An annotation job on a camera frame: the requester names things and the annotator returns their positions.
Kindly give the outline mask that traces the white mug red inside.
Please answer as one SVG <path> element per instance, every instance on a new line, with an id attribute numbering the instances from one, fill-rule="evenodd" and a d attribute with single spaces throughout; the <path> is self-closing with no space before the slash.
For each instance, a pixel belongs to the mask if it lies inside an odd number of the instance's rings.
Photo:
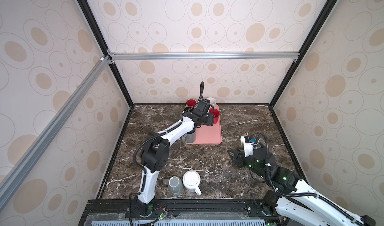
<path id="1" fill-rule="evenodd" d="M 196 103 L 197 103 L 197 100 L 195 100 L 195 99 L 188 99 L 186 101 L 186 106 L 187 107 L 193 107 Z"/>

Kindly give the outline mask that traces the pink mug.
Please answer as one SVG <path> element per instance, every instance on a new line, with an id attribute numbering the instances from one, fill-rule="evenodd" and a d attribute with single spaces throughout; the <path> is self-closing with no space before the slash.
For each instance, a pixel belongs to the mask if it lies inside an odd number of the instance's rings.
<path id="1" fill-rule="evenodd" d="M 207 97 L 206 100 L 209 101 L 209 103 L 213 106 L 215 106 L 217 103 L 217 100 L 213 97 Z"/>

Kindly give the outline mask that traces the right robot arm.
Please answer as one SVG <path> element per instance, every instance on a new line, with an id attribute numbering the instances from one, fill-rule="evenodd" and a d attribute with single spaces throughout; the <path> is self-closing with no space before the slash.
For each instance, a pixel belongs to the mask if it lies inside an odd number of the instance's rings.
<path id="1" fill-rule="evenodd" d="M 276 165 L 267 148 L 249 155 L 240 148 L 228 150 L 232 164 L 247 168 L 271 187 L 260 204 L 265 215 L 276 213 L 306 226 L 374 226 L 368 215 L 359 216 L 312 188 L 293 171 Z"/>

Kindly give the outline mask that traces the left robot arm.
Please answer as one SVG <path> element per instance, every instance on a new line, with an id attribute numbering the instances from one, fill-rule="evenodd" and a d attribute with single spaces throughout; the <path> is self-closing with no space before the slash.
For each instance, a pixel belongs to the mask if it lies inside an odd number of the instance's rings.
<path id="1" fill-rule="evenodd" d="M 202 125 L 213 126 L 214 116 L 211 109 L 214 106 L 209 100 L 199 100 L 196 106 L 183 111 L 180 119 L 170 127 L 157 133 L 148 133 L 133 156 L 134 165 L 142 170 L 140 189 L 136 194 L 138 203 L 146 206 L 155 198 L 157 178 L 168 162 L 173 143 Z"/>

